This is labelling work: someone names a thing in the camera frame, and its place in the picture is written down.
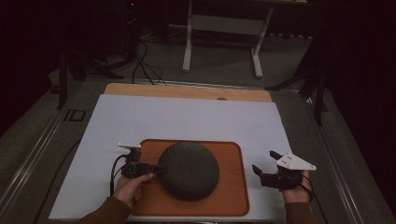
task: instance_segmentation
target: dark background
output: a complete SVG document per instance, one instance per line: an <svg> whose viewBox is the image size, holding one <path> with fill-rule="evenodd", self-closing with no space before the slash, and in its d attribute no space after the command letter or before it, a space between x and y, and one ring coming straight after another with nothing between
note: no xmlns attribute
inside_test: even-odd
<svg viewBox="0 0 396 224"><path fill-rule="evenodd" d="M104 18L112 18L114 12L120 11L114 1L108 2L113 2L108 7L113 11L102 14ZM268 31L285 38L316 36L301 69L326 64L322 70L327 75L326 86L332 91L361 154L395 214L396 182L392 172L396 171L393 159L396 154L396 4L395 1L350 4L341 2L348 7L327 18L324 12L311 9L280 8L274 12ZM50 89L48 73L58 67L61 37L67 37L92 57L101 57L107 50L123 51L119 45L122 35L113 39L106 35L109 26L122 26L119 22L123 17L114 16L113 23L105 25L108 20L94 19L92 9L96 7L101 6L88 0L2 1L0 135ZM138 7L136 15L140 20L164 38L167 24L185 24L187 19L187 1L150 0ZM233 6L226 8L227 13L233 13ZM213 2L197 7L204 13L208 9L221 12ZM261 13L253 10L249 15L260 17ZM323 26L318 30L322 20Z"/></svg>

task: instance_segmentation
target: black round lid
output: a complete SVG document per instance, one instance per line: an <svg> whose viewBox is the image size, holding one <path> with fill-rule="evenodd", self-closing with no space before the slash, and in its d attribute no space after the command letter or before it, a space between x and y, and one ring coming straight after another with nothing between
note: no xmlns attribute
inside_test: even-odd
<svg viewBox="0 0 396 224"><path fill-rule="evenodd" d="M166 167L159 175L163 186L184 201L198 201L208 196L219 182L219 165L204 146L178 142L167 148L158 164Z"/></svg>

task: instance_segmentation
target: human hand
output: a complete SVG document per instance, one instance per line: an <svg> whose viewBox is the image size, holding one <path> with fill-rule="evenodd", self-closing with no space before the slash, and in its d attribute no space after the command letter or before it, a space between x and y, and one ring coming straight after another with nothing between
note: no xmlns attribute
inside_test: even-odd
<svg viewBox="0 0 396 224"><path fill-rule="evenodd" d="M129 208L133 208L133 201L138 201L141 198L140 184L149 181L153 174L141 175L135 179L128 179L125 176L120 177L117 181L117 186L112 197L125 203Z"/></svg>
<svg viewBox="0 0 396 224"><path fill-rule="evenodd" d="M312 191L312 186L309 183L308 179L309 178L309 171L303 171L302 173L303 178L302 178L302 185ZM281 189L280 190L283 194L283 200L285 203L309 203L310 202L310 196L308 192L306 192L305 189L303 189L300 186L297 186L295 189Z"/></svg>

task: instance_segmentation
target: white table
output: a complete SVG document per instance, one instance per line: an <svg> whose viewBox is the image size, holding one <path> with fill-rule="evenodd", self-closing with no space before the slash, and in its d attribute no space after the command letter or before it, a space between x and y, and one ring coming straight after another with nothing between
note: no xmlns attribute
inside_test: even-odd
<svg viewBox="0 0 396 224"><path fill-rule="evenodd" d="M78 219L96 210L109 194L114 160L125 153L118 143L139 145L150 138L238 144L242 149L250 208L243 217L130 216L129 221L284 219L281 194L277 189L262 187L251 168L255 164L265 173L273 174L276 162L269 151L279 154L290 151L275 103L109 94L101 95L93 111L49 218Z"/></svg>

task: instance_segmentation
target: wire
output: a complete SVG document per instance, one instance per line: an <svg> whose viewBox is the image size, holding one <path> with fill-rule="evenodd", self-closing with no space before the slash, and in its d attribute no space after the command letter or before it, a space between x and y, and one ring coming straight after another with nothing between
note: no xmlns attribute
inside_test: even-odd
<svg viewBox="0 0 396 224"><path fill-rule="evenodd" d="M62 166L64 165L64 162L66 161L66 159L69 157L70 153L73 151L73 149L81 142L81 139L79 139L73 146L70 147L70 149L67 151L67 154L64 156L64 158L62 159L61 163L58 166L58 169L56 169L56 173L55 176L52 178L50 185L49 185L49 189L47 190L46 196L44 197L43 202L40 205L40 208L38 209L38 213L35 216L35 220L33 221L33 223L37 223L38 219L40 218L41 212L44 208L44 204L46 203L48 197L50 196L50 190L52 189L53 183L55 182L56 177L59 174L59 171L61 170Z"/></svg>
<svg viewBox="0 0 396 224"><path fill-rule="evenodd" d="M119 160L120 160L121 158L126 158L126 156L127 156L127 155L120 155L120 156L118 156L118 157L116 158L116 160L114 161L114 163L113 163L113 168L111 169L111 176L110 176L110 196L113 195L113 193L114 193L114 177L115 177L115 175L114 175L114 170L116 169L117 162L119 162Z"/></svg>
<svg viewBox="0 0 396 224"><path fill-rule="evenodd" d="M309 185L311 186L311 190L310 190L306 186L304 186L302 183L298 183L297 181L295 181L295 179L291 178L290 176L284 175L284 174L282 174L282 175L285 176L286 178L288 178L289 180L291 180L292 182L294 182L295 184L297 184L302 189L304 189L309 194L309 199L310 199L309 201L310 202L312 202L313 199L315 199L315 201L317 201L320 213L323 216L323 220L324 220L324 222L326 224L328 224L329 221L327 220L326 215L324 214L324 211L323 211L323 208L322 208L322 206L320 204L318 196L314 192L314 185L312 184L311 180L308 177L306 177L305 175L301 175L301 177L305 178L308 181Z"/></svg>
<svg viewBox="0 0 396 224"><path fill-rule="evenodd" d="M134 71L133 71L133 73L132 73L132 83L134 84L134 77L135 77L135 75L136 75L137 68L140 67L140 68L142 69L142 71L143 71L143 74L145 75L145 77L149 80L149 82L150 82L152 85L156 85L156 84L158 84L158 82L160 82L160 81L161 81L163 84L167 85L167 84L165 83L165 81L162 79L163 69L162 69L161 67L158 67L158 66L150 66L148 63L146 63L146 62L144 61L146 55L148 54L149 47L148 47L144 42L142 42L142 41L139 41L139 43L145 47L145 52L143 53L143 56L142 56L142 57L140 57L139 55L136 55L137 65L136 65L136 67L134 68ZM155 83L153 82L153 80L152 80L151 77L149 76L148 71L146 71L145 66L148 67L148 69L151 71L151 73L154 74L154 76L156 76L156 77L158 78L158 80L157 80ZM153 70L153 68L160 69L160 72L161 72L161 73L158 75L158 74Z"/></svg>
<svg viewBox="0 0 396 224"><path fill-rule="evenodd" d="M134 84L134 76L136 75L136 70L137 70L137 68L140 66L140 64L142 63L142 59L144 59L145 57L146 57L146 55L147 55L147 53L148 53L148 51L149 51L149 48L147 47L147 45L143 45L143 46L145 46L145 52L143 53L143 56L142 56L142 58L141 59L137 59L137 65L136 65L136 67L134 68L134 71L132 72L132 84Z"/></svg>
<svg viewBox="0 0 396 224"><path fill-rule="evenodd" d="M122 169L123 166L120 167L120 169L113 175L113 179L116 178L117 174L120 172L120 170Z"/></svg>
<svg viewBox="0 0 396 224"><path fill-rule="evenodd" d="M323 208L322 208L321 203L320 203L320 201L319 201L319 198L318 198L317 194L314 192L314 185L312 184L311 180L310 180L308 177L306 177L306 176L304 176L304 175L302 175L302 177L305 178L305 179L309 182L309 185L311 185L311 188L312 188L311 193L313 194L315 200L317 201L317 204L318 204L320 213L321 213L322 216L323 216L324 222L325 222L325 223L329 223L328 220L327 220L327 218L326 218L326 216L325 216L325 214L324 214L324 211L323 211Z"/></svg>

